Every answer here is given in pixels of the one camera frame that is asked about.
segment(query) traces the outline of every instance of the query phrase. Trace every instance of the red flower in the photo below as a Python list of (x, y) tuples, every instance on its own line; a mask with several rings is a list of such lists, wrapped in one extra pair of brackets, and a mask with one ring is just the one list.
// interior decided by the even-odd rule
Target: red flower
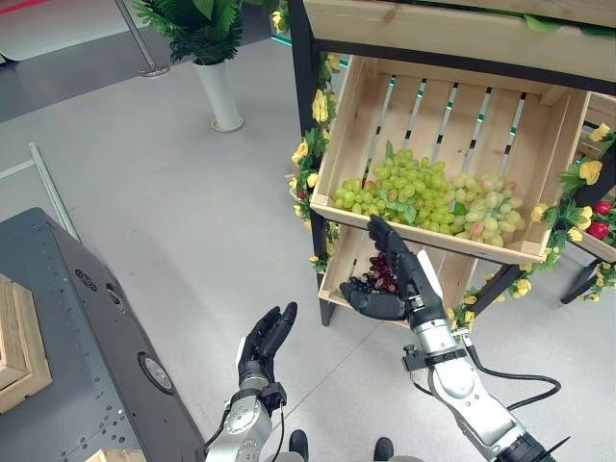
[(602, 241), (609, 234), (609, 228), (605, 223), (591, 223), (586, 230), (588, 234)]
[(599, 215), (607, 215), (612, 210), (612, 204), (606, 200), (600, 200), (593, 206), (593, 210)]

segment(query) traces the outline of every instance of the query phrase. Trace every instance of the black shoe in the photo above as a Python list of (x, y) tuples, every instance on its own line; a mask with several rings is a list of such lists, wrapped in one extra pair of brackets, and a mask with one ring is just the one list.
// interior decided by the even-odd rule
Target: black shoe
[(378, 461), (389, 460), (394, 457), (394, 444), (384, 436), (380, 437), (374, 446), (374, 459)]
[(295, 430), (289, 438), (289, 452), (297, 452), (308, 462), (308, 438), (302, 430)]

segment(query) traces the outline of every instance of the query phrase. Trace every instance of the white flower pot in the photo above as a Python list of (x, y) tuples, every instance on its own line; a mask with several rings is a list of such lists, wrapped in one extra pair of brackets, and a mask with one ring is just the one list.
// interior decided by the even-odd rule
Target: white flower pot
[(201, 83), (208, 94), (215, 119), (210, 125), (219, 132), (234, 132), (244, 125), (238, 114), (235, 94), (231, 88), (227, 61), (218, 64), (197, 64), (192, 62)]

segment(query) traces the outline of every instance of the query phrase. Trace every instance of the cable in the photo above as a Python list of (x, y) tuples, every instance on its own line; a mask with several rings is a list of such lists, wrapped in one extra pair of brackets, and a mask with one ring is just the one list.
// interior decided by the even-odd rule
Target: cable
[(488, 375), (493, 375), (494, 377), (499, 377), (499, 378), (506, 378), (508, 380), (533, 380), (533, 381), (538, 381), (538, 382), (551, 383), (551, 385), (553, 385), (553, 388), (548, 390), (546, 393), (542, 393), (540, 395), (527, 398), (527, 399), (523, 399), (521, 401), (510, 404), (509, 406), (507, 406), (507, 410), (509, 411), (513, 411), (514, 409), (518, 409), (519, 407), (526, 406), (527, 404), (532, 404), (533, 402), (540, 401), (541, 399), (549, 398), (552, 395), (555, 395), (556, 393), (560, 391), (560, 388), (561, 388), (560, 382), (554, 378), (546, 377), (544, 375), (532, 375), (532, 374), (527, 374), (527, 373), (507, 373), (507, 372), (492, 371), (490, 369), (485, 368), (481, 364), (481, 361), (479, 360), (479, 356), (477, 355), (475, 346), (467, 346), (466, 350), (469, 352), (469, 356), (471, 356), (471, 359), (473, 359), (473, 362), (475, 363), (476, 367), (480, 371), (487, 373)]
[(276, 462), (278, 458), (278, 454), (280, 453), (280, 449), (282, 448), (282, 440), (285, 438), (285, 413), (282, 412), (282, 406), (280, 406), (280, 427), (282, 428), (282, 433), (280, 434), (280, 443), (278, 443), (278, 449), (276, 450), (276, 454), (271, 459), (271, 462)]

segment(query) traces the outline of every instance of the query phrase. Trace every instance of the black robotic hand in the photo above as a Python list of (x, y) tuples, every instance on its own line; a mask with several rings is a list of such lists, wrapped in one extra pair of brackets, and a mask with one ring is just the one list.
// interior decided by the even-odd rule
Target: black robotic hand
[[(374, 246), (387, 255), (398, 280), (400, 296), (366, 294), (353, 284), (343, 283), (340, 290), (353, 308), (379, 320), (409, 320), (411, 325), (443, 318), (443, 302), (434, 291), (425, 271), (399, 234), (383, 218), (371, 216), (368, 231)], [(423, 311), (421, 316), (414, 316)]]
[(246, 336), (244, 349), (238, 363), (240, 384), (252, 374), (260, 374), (270, 383), (273, 375), (273, 357), (289, 335), (297, 315), (297, 304), (292, 301), (280, 314), (276, 306), (268, 311)]

